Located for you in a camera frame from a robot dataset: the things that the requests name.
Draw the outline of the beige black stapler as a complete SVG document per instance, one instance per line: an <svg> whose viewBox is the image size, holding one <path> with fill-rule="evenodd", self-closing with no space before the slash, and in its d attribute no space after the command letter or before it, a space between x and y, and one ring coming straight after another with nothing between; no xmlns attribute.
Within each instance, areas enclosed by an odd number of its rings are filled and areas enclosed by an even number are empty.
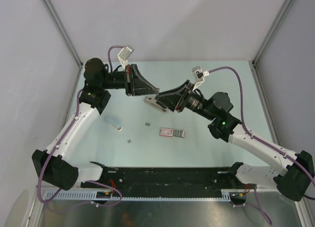
<svg viewBox="0 0 315 227"><path fill-rule="evenodd" d="M153 97L145 97L144 102L162 113L168 113L169 111L165 106L157 104L157 101Z"/></svg>

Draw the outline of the red white staple box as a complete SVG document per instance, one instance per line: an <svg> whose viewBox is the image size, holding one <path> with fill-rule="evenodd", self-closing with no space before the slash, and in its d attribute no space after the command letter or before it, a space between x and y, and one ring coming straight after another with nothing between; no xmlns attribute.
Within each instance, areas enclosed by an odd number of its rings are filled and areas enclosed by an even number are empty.
<svg viewBox="0 0 315 227"><path fill-rule="evenodd" d="M159 135L164 136L164 137L184 138L185 137L185 131L184 130L161 128Z"/></svg>

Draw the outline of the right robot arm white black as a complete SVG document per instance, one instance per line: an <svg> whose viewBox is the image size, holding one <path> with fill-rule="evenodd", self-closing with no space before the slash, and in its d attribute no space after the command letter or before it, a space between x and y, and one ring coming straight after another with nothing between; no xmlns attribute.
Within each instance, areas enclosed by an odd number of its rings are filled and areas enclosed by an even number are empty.
<svg viewBox="0 0 315 227"><path fill-rule="evenodd" d="M187 108L210 120L208 129L215 139L241 147L270 166L269 169L259 167L258 175L255 175L250 166L235 163L234 172L227 175L230 187L239 188L244 183L267 186L277 189L290 200L300 201L314 180L311 154L306 151L296 153L246 128L244 122L230 114L233 104L227 93L217 92L205 99L193 91L191 82L186 81L179 87L159 93L155 99L157 104L172 112L180 113Z"/></svg>

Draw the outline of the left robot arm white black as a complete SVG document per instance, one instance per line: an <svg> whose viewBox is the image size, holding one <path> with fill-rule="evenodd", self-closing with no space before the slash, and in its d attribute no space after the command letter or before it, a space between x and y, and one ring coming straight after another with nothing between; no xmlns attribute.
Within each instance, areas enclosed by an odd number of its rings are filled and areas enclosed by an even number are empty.
<svg viewBox="0 0 315 227"><path fill-rule="evenodd" d="M136 64L110 72L99 58L84 66L85 84L77 94L76 110L55 140L43 151L35 150L32 161L38 181L70 190L78 182L92 181L97 187L108 184L109 176L100 164L71 165L70 159L91 124L103 113L111 89L123 89L127 96L156 95L159 89L145 79Z"/></svg>

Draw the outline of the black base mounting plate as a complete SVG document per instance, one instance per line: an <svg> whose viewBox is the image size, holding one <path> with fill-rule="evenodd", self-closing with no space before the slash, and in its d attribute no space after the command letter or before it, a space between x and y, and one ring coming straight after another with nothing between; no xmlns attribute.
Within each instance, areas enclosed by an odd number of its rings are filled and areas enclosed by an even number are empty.
<svg viewBox="0 0 315 227"><path fill-rule="evenodd" d="M115 185L122 196L131 197L219 197L222 190L252 190L239 181L231 167L103 167L96 184L82 188L100 189Z"/></svg>

